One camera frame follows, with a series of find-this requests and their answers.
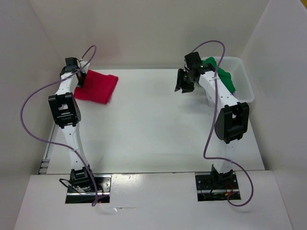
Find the white table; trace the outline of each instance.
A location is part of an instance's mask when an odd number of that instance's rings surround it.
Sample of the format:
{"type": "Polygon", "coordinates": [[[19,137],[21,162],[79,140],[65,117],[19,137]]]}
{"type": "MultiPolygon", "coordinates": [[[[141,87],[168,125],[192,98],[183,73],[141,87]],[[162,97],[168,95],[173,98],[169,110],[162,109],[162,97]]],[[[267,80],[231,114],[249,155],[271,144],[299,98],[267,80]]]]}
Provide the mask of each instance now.
{"type": "MultiPolygon", "coordinates": [[[[94,173],[210,171],[202,157],[212,124],[213,107],[204,89],[174,92],[177,69],[97,70],[119,77],[108,105],[77,100],[82,114],[83,149],[94,173]]],[[[65,142],[60,130],[52,139],[65,142]]],[[[219,151],[215,134],[208,156],[219,151]]],[[[50,146],[48,174],[71,171],[67,149],[50,146]]],[[[234,161],[246,170],[264,170],[250,123],[234,161]]]]}
{"type": "MultiPolygon", "coordinates": [[[[15,230],[291,230],[273,172],[249,172],[255,185],[252,201],[232,207],[227,201],[198,202],[194,173],[113,175],[109,204],[65,204],[59,178],[30,178],[15,230]]],[[[242,200],[250,184],[237,172],[242,200]]]]}

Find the green cloth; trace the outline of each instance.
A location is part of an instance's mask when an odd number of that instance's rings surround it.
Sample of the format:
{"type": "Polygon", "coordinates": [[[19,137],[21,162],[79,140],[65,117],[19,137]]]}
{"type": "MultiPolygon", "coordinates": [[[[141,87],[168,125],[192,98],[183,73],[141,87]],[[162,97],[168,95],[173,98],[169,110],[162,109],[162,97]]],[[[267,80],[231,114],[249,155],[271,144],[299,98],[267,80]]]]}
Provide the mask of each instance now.
{"type": "MultiPolygon", "coordinates": [[[[214,68],[216,68],[216,61],[214,59],[214,57],[209,57],[207,58],[205,61],[202,61],[203,64],[211,64],[213,65],[214,68]]],[[[226,88],[231,92],[231,93],[234,93],[236,91],[233,83],[232,83],[232,80],[231,80],[231,75],[230,73],[228,72],[225,72],[225,70],[219,68],[217,70],[217,74],[219,75],[222,83],[226,86],[226,88]]]]}

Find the white basket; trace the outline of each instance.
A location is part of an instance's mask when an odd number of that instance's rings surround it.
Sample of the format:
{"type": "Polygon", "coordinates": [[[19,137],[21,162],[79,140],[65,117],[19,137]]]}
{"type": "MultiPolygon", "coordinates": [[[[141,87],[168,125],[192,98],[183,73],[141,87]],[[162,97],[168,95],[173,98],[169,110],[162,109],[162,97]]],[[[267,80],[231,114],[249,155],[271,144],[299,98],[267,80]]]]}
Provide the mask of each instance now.
{"type": "MultiPolygon", "coordinates": [[[[214,59],[216,63],[218,63],[221,57],[214,57],[214,59]]],[[[224,57],[220,68],[231,74],[231,80],[236,88],[234,96],[240,102],[250,103],[255,99],[244,64],[240,58],[224,57]]]]}

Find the cloth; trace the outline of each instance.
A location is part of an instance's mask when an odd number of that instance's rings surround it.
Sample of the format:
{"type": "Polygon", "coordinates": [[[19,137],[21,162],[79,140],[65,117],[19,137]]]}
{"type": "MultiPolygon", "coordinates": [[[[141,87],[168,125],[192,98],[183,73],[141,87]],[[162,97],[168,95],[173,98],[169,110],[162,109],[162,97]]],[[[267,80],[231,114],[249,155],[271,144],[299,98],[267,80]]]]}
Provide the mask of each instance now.
{"type": "Polygon", "coordinates": [[[118,77],[88,70],[83,87],[76,87],[74,97],[101,104],[107,104],[117,84],[118,77]]]}
{"type": "MultiPolygon", "coordinates": [[[[208,64],[210,63],[211,65],[213,65],[214,68],[216,68],[217,64],[216,61],[213,57],[209,57],[207,58],[205,61],[202,61],[203,64],[208,64]]],[[[226,88],[231,92],[234,93],[236,91],[234,84],[232,83],[231,80],[231,74],[226,72],[225,70],[219,68],[217,70],[217,74],[219,75],[222,83],[226,86],[226,88]]]]}

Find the white plastic bin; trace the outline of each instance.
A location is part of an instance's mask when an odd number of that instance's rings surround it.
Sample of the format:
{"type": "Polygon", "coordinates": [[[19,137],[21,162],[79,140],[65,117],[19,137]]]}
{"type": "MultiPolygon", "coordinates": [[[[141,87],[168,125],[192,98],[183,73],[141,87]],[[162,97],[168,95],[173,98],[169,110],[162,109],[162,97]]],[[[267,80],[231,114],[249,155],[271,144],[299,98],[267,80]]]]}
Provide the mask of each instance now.
{"type": "MultiPolygon", "coordinates": [[[[214,57],[216,63],[221,57],[214,57]]],[[[248,75],[244,68],[242,60],[238,57],[224,57],[220,68],[231,74],[231,80],[236,88],[234,96],[240,102],[250,103],[255,99],[253,89],[250,85],[248,75]]]]}

